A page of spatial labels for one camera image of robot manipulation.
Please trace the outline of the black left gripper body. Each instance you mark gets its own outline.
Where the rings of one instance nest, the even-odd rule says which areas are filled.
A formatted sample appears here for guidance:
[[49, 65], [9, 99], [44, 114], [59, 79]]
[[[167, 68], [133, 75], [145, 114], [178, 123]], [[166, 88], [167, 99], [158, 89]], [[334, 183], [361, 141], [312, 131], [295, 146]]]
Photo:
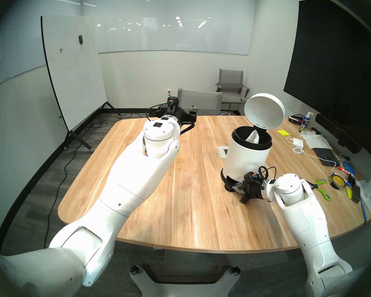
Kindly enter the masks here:
[[189, 112], [186, 112], [184, 109], [178, 105], [169, 105], [166, 109], [165, 115], [169, 115], [177, 118], [180, 123], [184, 122], [196, 122], [196, 115], [189, 115]]

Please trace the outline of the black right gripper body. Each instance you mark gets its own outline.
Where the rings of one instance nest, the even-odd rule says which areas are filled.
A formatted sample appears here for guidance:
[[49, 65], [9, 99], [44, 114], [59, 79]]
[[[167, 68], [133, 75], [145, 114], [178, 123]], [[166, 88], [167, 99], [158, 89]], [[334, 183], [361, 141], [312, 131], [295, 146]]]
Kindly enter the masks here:
[[262, 190], [265, 188], [264, 182], [266, 182], [266, 180], [243, 181], [243, 183], [248, 183], [247, 192], [244, 192], [243, 195], [248, 195], [251, 199], [264, 200], [262, 195]]

